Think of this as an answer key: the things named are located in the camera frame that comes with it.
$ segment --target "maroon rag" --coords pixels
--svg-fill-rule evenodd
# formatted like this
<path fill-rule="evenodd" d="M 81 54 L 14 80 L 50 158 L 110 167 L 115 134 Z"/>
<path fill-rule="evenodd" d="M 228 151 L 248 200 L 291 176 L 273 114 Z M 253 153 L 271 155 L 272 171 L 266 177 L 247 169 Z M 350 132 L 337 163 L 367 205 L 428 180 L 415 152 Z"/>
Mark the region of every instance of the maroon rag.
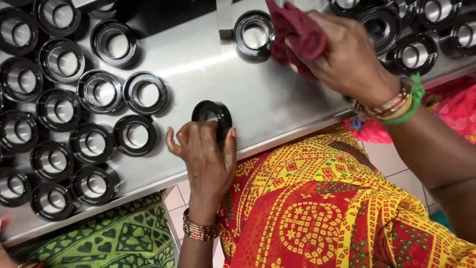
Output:
<path fill-rule="evenodd" d="M 271 56 L 281 64 L 293 64 L 306 79 L 316 79 L 311 70 L 284 43 L 288 39 L 293 50 L 305 61 L 312 61 L 322 53 L 327 35 L 313 19 L 289 2 L 281 8 L 275 0 L 266 0 L 273 22 L 275 39 Z"/>

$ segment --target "stainless steel table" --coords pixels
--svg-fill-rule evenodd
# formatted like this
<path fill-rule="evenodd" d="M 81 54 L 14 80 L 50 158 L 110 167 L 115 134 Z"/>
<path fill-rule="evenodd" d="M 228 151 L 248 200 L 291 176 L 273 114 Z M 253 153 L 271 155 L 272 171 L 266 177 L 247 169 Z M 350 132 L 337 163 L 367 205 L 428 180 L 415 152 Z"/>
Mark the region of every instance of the stainless steel table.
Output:
<path fill-rule="evenodd" d="M 320 9 L 315 0 L 297 0 L 304 10 Z M 233 21 L 248 10 L 267 11 L 264 0 L 242 0 L 232 6 Z M 130 74 L 144 70 L 163 77 L 172 92 L 172 102 L 165 113 L 154 117 L 162 137 L 168 126 L 178 130 L 188 122 L 195 105 L 202 100 L 223 102 L 230 110 L 238 135 L 238 158 L 254 155 L 300 136 L 340 122 L 353 115 L 343 97 L 314 82 L 306 81 L 290 68 L 272 60 L 250 63 L 237 56 L 231 41 L 218 35 L 217 13 L 209 13 L 142 40 L 145 58 L 134 70 L 124 71 L 96 61 L 96 67 L 124 81 Z M 79 44 L 90 52 L 89 39 Z M 0 61 L 9 57 L 0 54 Z M 467 73 L 476 72 L 476 57 L 451 61 L 440 55 L 436 66 L 423 77 L 427 86 L 435 86 Z M 62 86 L 74 90 L 71 86 Z M 21 107 L 34 111 L 34 105 Z M 95 115 L 92 120 L 113 126 L 126 114 Z M 66 141 L 69 133 L 54 134 Z M 18 161 L 27 161 L 22 154 Z M 5 246 L 13 246 L 52 230 L 85 219 L 128 201 L 159 191 L 187 179 L 184 163 L 169 153 L 163 139 L 149 155 L 132 158 L 118 154 L 109 162 L 119 174 L 122 186 L 119 197 L 101 207 L 82 207 L 73 217 L 56 223 L 37 218 L 29 204 L 18 208 L 0 207 L 0 216 L 14 215 L 9 228 L 1 234 Z"/>

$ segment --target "saree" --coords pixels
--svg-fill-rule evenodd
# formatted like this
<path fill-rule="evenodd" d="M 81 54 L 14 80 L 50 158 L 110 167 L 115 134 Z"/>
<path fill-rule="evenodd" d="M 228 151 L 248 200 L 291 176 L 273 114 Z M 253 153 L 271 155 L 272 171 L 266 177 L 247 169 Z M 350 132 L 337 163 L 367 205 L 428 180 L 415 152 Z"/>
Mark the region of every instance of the saree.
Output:
<path fill-rule="evenodd" d="M 27 247 L 14 258 L 42 268 L 173 268 L 172 235 L 159 193 L 139 198 Z"/>
<path fill-rule="evenodd" d="M 238 163 L 224 267 L 474 267 L 476 246 L 428 219 L 343 124 Z"/>

